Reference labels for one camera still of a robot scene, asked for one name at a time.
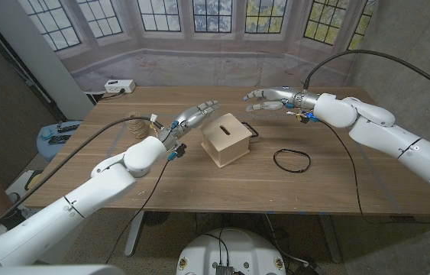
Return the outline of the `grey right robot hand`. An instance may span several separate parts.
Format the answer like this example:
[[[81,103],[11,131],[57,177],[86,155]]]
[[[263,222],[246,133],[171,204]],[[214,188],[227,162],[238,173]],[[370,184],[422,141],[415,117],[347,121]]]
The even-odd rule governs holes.
[[[256,89],[249,92],[244,101],[257,99],[260,102],[246,107],[247,112],[256,110],[276,111],[282,108],[300,108],[303,110],[314,109],[319,95],[298,90],[288,86],[276,86],[270,88]]]

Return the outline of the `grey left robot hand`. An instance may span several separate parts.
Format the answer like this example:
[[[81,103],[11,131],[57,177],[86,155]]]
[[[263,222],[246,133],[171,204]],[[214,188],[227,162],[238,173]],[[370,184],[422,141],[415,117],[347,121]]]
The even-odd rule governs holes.
[[[207,101],[188,108],[160,131],[158,139],[167,150],[171,149],[180,138],[199,127],[217,109],[219,109],[218,101]]]

